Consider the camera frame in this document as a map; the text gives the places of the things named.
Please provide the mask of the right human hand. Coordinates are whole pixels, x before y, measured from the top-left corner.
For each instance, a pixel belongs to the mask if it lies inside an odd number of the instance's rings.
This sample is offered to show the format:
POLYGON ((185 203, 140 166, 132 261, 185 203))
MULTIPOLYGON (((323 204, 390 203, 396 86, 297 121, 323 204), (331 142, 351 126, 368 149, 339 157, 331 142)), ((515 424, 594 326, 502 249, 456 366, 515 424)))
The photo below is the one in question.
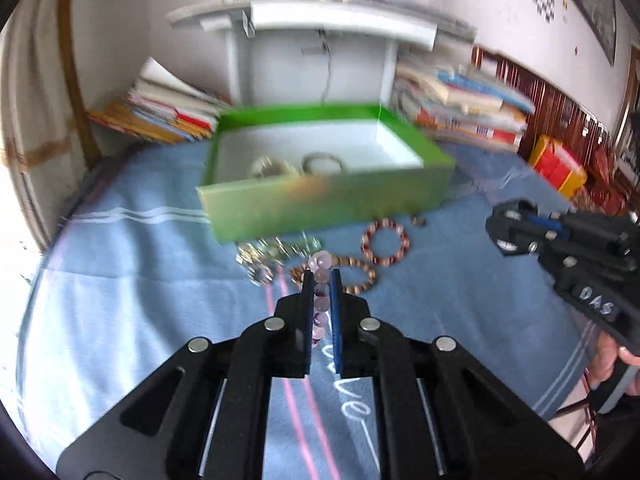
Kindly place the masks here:
POLYGON ((638 356, 621 347, 609 334, 601 332, 596 345, 596 353, 588 367, 588 384, 594 390, 613 374, 614 365, 621 360, 629 366, 639 366, 638 356))

